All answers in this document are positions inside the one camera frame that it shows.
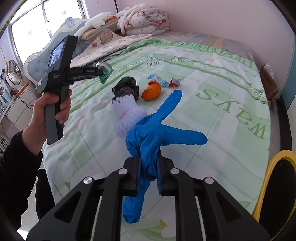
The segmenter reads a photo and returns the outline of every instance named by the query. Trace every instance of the device handle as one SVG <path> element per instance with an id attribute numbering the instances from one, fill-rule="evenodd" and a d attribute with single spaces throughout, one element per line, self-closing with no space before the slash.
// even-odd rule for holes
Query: device handle
<path id="1" fill-rule="evenodd" d="M 63 128 L 64 124 L 60 124 L 55 116 L 60 112 L 60 104 L 66 99 L 69 86 L 63 86 L 50 90 L 49 92 L 59 97 L 59 101 L 55 104 L 48 104 L 44 108 L 45 116 L 45 129 L 47 136 L 47 144 L 51 145 L 57 142 L 64 136 Z"/>

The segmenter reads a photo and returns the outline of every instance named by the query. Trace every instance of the pink wall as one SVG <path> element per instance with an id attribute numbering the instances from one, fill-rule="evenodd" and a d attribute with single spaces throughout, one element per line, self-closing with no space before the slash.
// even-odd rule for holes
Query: pink wall
<path id="1" fill-rule="evenodd" d="M 2 37 L 0 38 L 0 46 L 3 49 L 3 53 L 2 53 L 2 49 L 0 48 L 0 69 L 3 69 L 5 68 L 5 60 L 4 60 L 3 54 L 6 60 L 13 59 L 16 61 L 14 52 L 9 42 L 8 29 L 4 31 Z"/>
<path id="2" fill-rule="evenodd" d="M 114 0 L 84 0 L 89 17 L 92 18 L 101 12 L 116 12 Z"/>
<path id="3" fill-rule="evenodd" d="M 142 0 L 117 0 L 118 10 Z M 291 64 L 294 33 L 270 0 L 146 0 L 169 13 L 171 31 L 224 37 L 251 47 L 257 66 L 267 62 L 279 89 Z"/>

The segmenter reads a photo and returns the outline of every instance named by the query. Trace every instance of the folded quilt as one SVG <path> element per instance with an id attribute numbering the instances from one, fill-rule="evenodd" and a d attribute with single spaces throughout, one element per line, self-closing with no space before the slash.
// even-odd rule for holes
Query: folded quilt
<path id="1" fill-rule="evenodd" d="M 136 5 L 129 9 L 117 23 L 117 28 L 127 36 L 134 34 L 161 34 L 170 29 L 168 14 L 154 5 Z"/>

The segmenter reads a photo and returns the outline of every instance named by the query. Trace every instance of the orange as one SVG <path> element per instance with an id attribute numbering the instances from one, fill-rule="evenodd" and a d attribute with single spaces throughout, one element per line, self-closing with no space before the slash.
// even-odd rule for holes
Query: orange
<path id="1" fill-rule="evenodd" d="M 160 85 L 157 81 L 149 81 L 148 87 L 143 91 L 141 97 L 146 101 L 155 100 L 160 95 Z"/>

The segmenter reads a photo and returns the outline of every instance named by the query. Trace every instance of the yellow ring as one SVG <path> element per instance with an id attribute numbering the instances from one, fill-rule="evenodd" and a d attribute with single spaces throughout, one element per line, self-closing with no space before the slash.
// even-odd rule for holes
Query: yellow ring
<path id="1" fill-rule="evenodd" d="M 262 208 L 262 204 L 263 204 L 263 199 L 264 199 L 266 188 L 267 188 L 267 185 L 268 185 L 268 182 L 269 182 L 270 175 L 271 175 L 274 167 L 276 166 L 276 164 L 280 160 L 289 161 L 293 165 L 294 170 L 296 172 L 296 155 L 293 152 L 291 152 L 289 150 L 283 150 L 283 151 L 279 152 L 278 154 L 274 155 L 270 159 L 270 161 L 269 161 L 269 163 L 267 165 L 267 170 L 266 170 L 266 173 L 265 173 L 265 177 L 264 177 L 263 185 L 262 185 L 262 188 L 261 188 L 261 192 L 260 192 L 258 201 L 256 203 L 255 209 L 254 209 L 253 214 L 252 214 L 253 218 L 255 218 L 257 222 L 259 222 L 261 208 Z M 296 209 L 296 202 L 294 203 L 293 209 L 291 211 L 291 214 L 290 214 L 288 220 L 290 219 L 290 217 L 293 214 L 295 209 Z"/>

